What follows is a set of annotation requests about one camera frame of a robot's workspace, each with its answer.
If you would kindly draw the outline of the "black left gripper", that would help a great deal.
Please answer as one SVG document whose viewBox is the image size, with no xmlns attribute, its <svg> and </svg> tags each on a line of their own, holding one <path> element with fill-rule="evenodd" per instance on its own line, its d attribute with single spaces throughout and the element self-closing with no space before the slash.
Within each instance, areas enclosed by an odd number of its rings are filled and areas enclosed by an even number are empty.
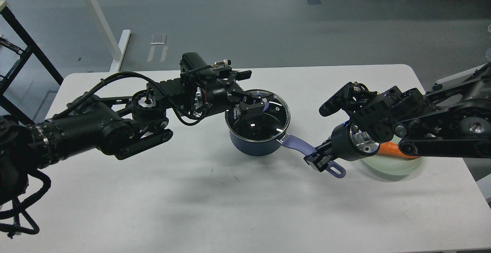
<svg viewBox="0 0 491 253">
<path fill-rule="evenodd" d="M 195 80 L 195 115 L 208 116 L 226 112 L 236 106 L 236 119 L 248 119 L 262 115 L 272 92 L 244 92 L 235 81 L 214 79 Z"/>
</svg>

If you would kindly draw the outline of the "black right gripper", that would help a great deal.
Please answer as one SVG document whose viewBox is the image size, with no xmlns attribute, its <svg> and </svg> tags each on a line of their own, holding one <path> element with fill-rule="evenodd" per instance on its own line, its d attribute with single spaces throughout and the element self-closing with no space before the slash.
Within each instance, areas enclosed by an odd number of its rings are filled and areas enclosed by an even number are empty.
<svg viewBox="0 0 491 253">
<path fill-rule="evenodd" d="M 336 126 L 326 143 L 315 147 L 314 153 L 304 160 L 317 172 L 323 172 L 329 162 L 338 158 L 356 161 L 374 156 L 380 145 L 353 122 L 345 122 Z"/>
</svg>

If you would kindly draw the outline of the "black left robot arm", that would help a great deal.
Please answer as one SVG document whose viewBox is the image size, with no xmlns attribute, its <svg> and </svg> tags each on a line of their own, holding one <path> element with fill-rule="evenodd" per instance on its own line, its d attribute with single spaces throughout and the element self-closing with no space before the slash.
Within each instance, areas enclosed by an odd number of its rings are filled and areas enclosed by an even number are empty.
<svg viewBox="0 0 491 253">
<path fill-rule="evenodd" d="M 1 117 L 1 231 L 9 238 L 39 233 L 27 213 L 51 187 L 41 170 L 74 155 L 97 149 L 124 160 L 169 141 L 167 110 L 187 126 L 208 116 L 238 108 L 238 116 L 257 117 L 273 99 L 271 92 L 242 89 L 237 81 L 251 71 L 192 69 L 179 78 L 156 82 L 136 72 L 103 78 L 67 108 L 42 123 L 21 125 L 12 115 Z"/>
</svg>

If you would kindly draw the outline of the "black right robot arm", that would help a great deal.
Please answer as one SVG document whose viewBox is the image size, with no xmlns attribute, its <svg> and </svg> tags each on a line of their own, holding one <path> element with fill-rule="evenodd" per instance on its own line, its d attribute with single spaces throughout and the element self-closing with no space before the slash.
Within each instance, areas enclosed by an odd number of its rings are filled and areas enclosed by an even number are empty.
<svg viewBox="0 0 491 253">
<path fill-rule="evenodd" d="M 490 63 L 465 80 L 422 94 L 394 86 L 385 92 L 369 91 L 348 82 L 319 108 L 327 117 L 344 110 L 349 120 L 304 157 L 313 169 L 337 178 L 346 171 L 336 159 L 361 160 L 385 153 L 393 157 L 490 157 Z M 400 141 L 391 146 L 393 137 Z"/>
</svg>

